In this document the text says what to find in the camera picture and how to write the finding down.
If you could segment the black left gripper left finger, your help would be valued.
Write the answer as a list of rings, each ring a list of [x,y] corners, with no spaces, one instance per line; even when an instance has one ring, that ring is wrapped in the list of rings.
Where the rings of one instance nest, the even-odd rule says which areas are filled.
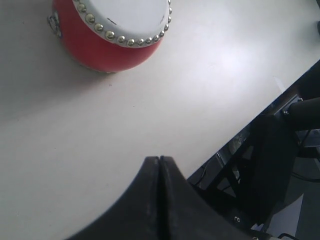
[[[158,240],[159,157],[147,157],[123,195],[70,240]]]

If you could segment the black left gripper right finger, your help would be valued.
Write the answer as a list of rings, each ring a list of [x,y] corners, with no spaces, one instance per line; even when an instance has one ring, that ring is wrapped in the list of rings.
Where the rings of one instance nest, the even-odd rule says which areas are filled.
[[[159,159],[159,238],[161,240],[249,240],[216,213],[187,182],[174,159]]]

